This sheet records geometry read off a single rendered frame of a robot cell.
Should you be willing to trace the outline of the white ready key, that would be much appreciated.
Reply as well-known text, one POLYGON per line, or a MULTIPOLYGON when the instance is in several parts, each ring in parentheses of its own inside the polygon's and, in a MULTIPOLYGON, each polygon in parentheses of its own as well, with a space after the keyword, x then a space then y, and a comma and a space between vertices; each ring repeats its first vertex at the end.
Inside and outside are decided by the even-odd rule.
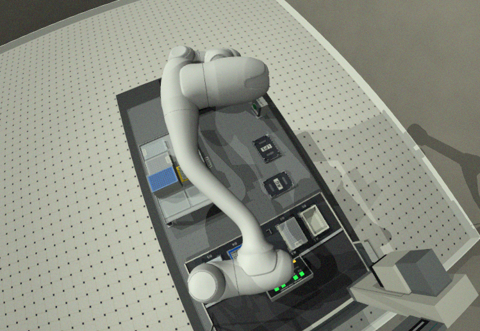
POLYGON ((268 103, 264 100, 263 97, 260 97, 259 99, 252 101, 251 109, 255 117, 259 119, 267 114, 268 103))

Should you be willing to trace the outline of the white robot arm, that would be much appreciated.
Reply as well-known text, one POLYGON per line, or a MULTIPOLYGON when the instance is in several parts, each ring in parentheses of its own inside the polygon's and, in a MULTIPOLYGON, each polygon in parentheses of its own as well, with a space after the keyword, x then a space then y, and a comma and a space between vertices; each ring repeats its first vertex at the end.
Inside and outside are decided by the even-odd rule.
POLYGON ((189 293, 200 303, 270 291, 294 274, 292 257, 267 242, 254 214, 206 167, 198 148, 200 109, 257 100, 269 85, 266 64, 229 47, 194 51, 177 46, 163 70, 161 106, 178 164, 243 237, 237 259, 200 264, 191 271, 189 293))

